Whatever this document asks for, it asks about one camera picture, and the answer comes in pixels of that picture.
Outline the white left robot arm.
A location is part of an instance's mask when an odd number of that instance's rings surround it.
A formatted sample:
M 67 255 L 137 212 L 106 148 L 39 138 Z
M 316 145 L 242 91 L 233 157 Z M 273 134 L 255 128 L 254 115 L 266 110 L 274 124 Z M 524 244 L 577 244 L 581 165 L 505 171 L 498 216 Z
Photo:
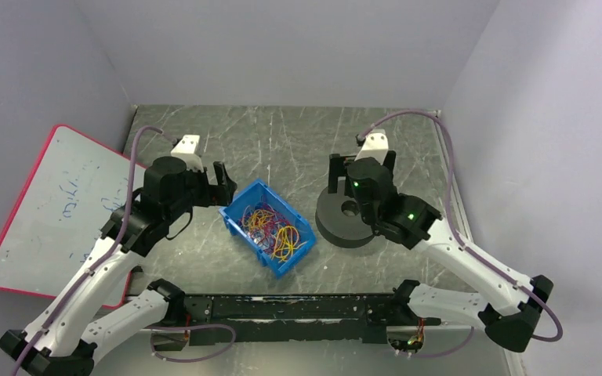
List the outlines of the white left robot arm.
M 128 185 L 125 203 L 113 211 L 88 260 L 53 302 L 23 329 L 0 337 L 0 350 L 17 371 L 31 375 L 88 375 L 116 346 L 149 327 L 176 329 L 189 319 L 186 295 L 167 280 L 150 283 L 131 302 L 103 317 L 97 311 L 115 284 L 143 261 L 171 225 L 195 208 L 226 207 L 237 184 L 225 165 L 194 168 L 184 157 L 160 157 L 143 185 Z

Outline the black cable spool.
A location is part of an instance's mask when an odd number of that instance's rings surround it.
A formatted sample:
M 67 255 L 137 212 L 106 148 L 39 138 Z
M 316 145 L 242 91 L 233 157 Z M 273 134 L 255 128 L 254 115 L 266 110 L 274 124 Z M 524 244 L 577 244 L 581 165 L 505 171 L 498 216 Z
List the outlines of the black cable spool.
M 339 248 L 360 248 L 375 237 L 372 228 L 363 223 L 356 201 L 345 194 L 345 180 L 338 181 L 335 193 L 324 188 L 318 199 L 315 222 L 326 241 Z

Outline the blue plastic bin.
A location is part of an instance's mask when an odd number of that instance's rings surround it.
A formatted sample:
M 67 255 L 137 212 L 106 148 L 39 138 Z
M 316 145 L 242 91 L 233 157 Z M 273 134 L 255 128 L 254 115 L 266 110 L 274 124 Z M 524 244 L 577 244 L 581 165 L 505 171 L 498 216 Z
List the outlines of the blue plastic bin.
M 230 234 L 243 239 L 257 260 L 278 279 L 317 242 L 309 221 L 261 179 L 237 193 L 219 213 Z

